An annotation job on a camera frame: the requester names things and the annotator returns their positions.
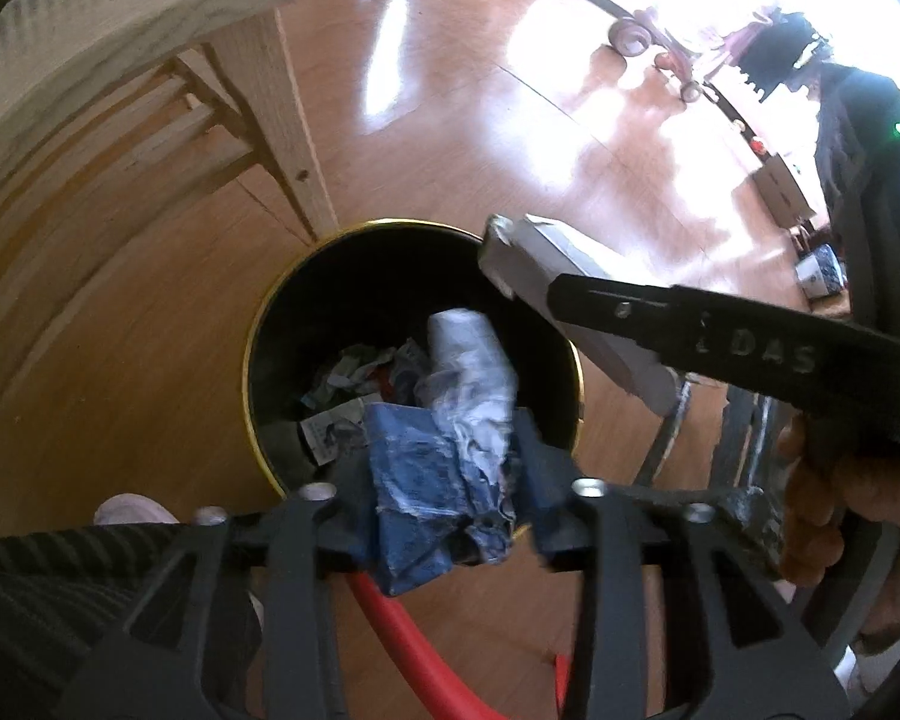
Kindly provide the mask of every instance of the caster wheel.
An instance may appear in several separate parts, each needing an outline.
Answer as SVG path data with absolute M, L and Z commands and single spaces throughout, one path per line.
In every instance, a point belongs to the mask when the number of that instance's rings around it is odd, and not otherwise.
M 653 45 L 650 30 L 631 19 L 615 22 L 607 33 L 607 40 L 621 56 L 639 56 Z
M 658 70 L 673 71 L 674 65 L 670 60 L 670 52 L 661 52 L 653 57 L 653 66 Z
M 683 100 L 684 103 L 696 103 L 702 95 L 703 90 L 701 90 L 700 84 L 698 84 L 697 81 L 688 81 L 680 87 L 680 99 Z

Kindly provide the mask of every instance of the yellow rim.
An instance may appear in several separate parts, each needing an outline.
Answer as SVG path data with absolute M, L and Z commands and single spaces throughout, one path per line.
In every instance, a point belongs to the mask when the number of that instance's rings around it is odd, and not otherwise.
M 375 220 L 370 221 L 362 221 L 359 224 L 354 224 L 351 227 L 347 227 L 343 230 L 338 230 L 338 232 L 334 233 L 332 236 L 328 238 L 324 238 L 322 241 L 318 242 L 314 245 L 312 250 L 309 250 L 305 254 L 295 259 L 290 266 L 288 266 L 285 271 L 280 274 L 274 283 L 271 284 L 271 288 L 266 291 L 264 295 L 264 299 L 260 302 L 259 308 L 257 308 L 256 313 L 253 316 L 252 323 L 250 324 L 250 331 L 247 333 L 247 344 L 244 347 L 244 363 L 242 364 L 242 381 L 240 384 L 241 396 L 244 401 L 244 426 L 247 428 L 247 437 L 250 438 L 250 449 L 253 451 L 253 456 L 257 461 L 257 466 L 260 466 L 260 470 L 263 471 L 266 480 L 271 484 L 271 487 L 276 490 L 276 493 L 281 497 L 287 497 L 287 493 L 283 490 L 282 485 L 280 485 L 279 480 L 277 480 L 274 475 L 274 471 L 269 466 L 269 463 L 266 461 L 264 457 L 263 450 L 260 448 L 260 443 L 257 442 L 257 433 L 255 429 L 253 429 L 253 420 L 250 418 L 250 353 L 253 350 L 253 342 L 257 336 L 257 330 L 260 327 L 260 322 L 263 321 L 264 314 L 266 314 L 266 310 L 269 309 L 269 305 L 274 300 L 274 295 L 276 295 L 277 291 L 284 285 L 288 278 L 293 274 L 294 271 L 302 268 L 307 261 L 318 254 L 320 251 L 327 248 L 329 245 L 338 242 L 342 238 L 346 238 L 350 235 L 354 235 L 356 233 L 362 232 L 370 227 L 384 227 L 398 224 L 410 224 L 415 227 L 423 226 L 423 227 L 435 227 L 443 230 L 451 230 L 456 233 L 461 233 L 468 238 L 471 238 L 475 242 L 480 242 L 482 238 L 479 235 L 476 235 L 469 230 L 463 230 L 459 227 L 453 227 L 451 224 L 442 224 L 438 221 L 426 221 L 420 220 L 419 218 L 375 218 Z M 567 341 L 567 346 L 570 347 L 570 355 L 573 358 L 574 369 L 577 372 L 577 403 L 578 408 L 583 408 L 583 368 L 580 363 L 580 354 L 577 352 L 576 346 L 573 346 L 573 343 Z M 580 434 L 581 427 L 583 427 L 583 416 L 579 415 L 577 417 L 577 427 L 574 431 L 573 436 L 573 452 L 577 451 L 577 445 L 580 442 Z M 522 533 L 523 529 L 520 529 L 517 534 Z

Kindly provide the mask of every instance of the wooden chair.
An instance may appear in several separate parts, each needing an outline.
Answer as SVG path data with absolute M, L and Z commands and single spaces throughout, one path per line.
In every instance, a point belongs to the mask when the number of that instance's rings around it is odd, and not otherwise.
M 283 1 L 2 11 L 0 535 L 82 524 L 122 490 L 183 517 L 269 503 L 242 436 L 242 346 L 266 284 L 338 228 Z M 293 211 L 271 209 L 293 234 L 264 253 L 226 227 L 251 180 Z M 208 284 L 197 228 L 214 268 L 252 275 Z

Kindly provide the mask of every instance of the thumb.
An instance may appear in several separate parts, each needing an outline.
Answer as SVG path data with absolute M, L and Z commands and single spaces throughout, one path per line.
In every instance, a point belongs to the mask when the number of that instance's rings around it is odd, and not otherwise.
M 900 527 L 900 458 L 847 457 L 836 464 L 831 481 L 861 517 Z

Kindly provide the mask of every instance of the striped fabric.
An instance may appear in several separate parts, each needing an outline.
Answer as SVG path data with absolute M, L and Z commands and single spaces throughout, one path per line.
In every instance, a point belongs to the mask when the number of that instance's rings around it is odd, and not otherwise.
M 141 523 L 0 538 L 0 649 L 53 707 L 179 525 Z

